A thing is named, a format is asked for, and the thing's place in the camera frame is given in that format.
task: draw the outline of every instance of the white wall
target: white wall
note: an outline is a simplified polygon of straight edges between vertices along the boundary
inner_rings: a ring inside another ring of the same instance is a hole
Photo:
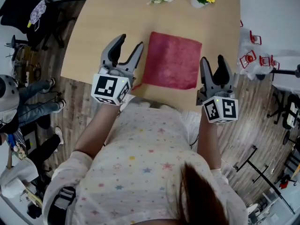
[[[244,26],[262,36],[262,44],[280,69],[295,70],[300,64],[300,0],[240,1]],[[295,76],[275,75],[273,85],[300,92],[300,79]]]

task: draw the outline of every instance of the office chair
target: office chair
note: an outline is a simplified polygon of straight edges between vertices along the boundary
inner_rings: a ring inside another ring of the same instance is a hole
[[[1,25],[12,26],[19,29],[22,33],[26,34],[28,45],[35,48],[44,39],[42,49],[47,50],[46,43],[53,34],[55,40],[60,48],[63,48],[64,41],[57,28],[68,23],[71,20],[76,20],[72,17],[67,19],[65,17],[66,11],[58,8],[52,0],[46,0],[46,11],[42,14],[39,21],[39,28],[35,31],[35,25],[32,24],[27,27],[30,20],[30,14],[40,0],[5,0],[0,8],[0,16],[2,16]],[[60,13],[64,15],[64,19],[58,22]]]
[[[274,124],[278,124],[279,118],[282,113],[284,113],[282,126],[290,130],[296,126],[297,122],[300,122],[299,118],[299,109],[300,109],[300,98],[297,95],[291,94],[287,98],[287,104],[284,106],[285,94],[281,92],[282,99],[279,101],[278,95],[273,93],[273,96],[276,99],[276,103],[278,104],[278,109],[273,114],[267,114],[267,118],[271,118],[277,114],[277,119],[274,121]]]

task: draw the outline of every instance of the white star-print shirt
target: white star-print shirt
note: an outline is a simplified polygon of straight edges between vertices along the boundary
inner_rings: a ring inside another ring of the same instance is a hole
[[[124,109],[107,145],[94,160],[75,151],[55,170],[43,210],[61,187],[75,186],[74,225],[173,219],[184,162],[191,163],[210,183],[231,225],[247,224],[246,206],[227,178],[220,170],[211,171],[206,161],[191,151],[180,115],[144,107]]]

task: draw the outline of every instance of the red towel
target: red towel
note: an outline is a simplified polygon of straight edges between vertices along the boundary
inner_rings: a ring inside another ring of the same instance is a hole
[[[173,89],[195,88],[201,47],[191,39],[152,32],[142,82]]]

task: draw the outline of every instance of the white shoe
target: white shoe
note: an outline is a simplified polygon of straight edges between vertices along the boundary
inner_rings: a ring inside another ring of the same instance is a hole
[[[60,129],[60,127],[56,126],[55,127],[55,134],[60,137],[60,144],[59,145],[63,145],[65,143],[64,138],[62,136],[62,131]]]
[[[57,111],[54,111],[54,113],[59,113],[67,105],[65,100],[61,100],[57,104],[60,106],[60,108]]]
[[[56,81],[54,78],[51,78],[50,80],[47,80],[50,84],[50,87],[48,89],[41,90],[41,93],[47,93],[50,91],[50,89],[55,85]]]

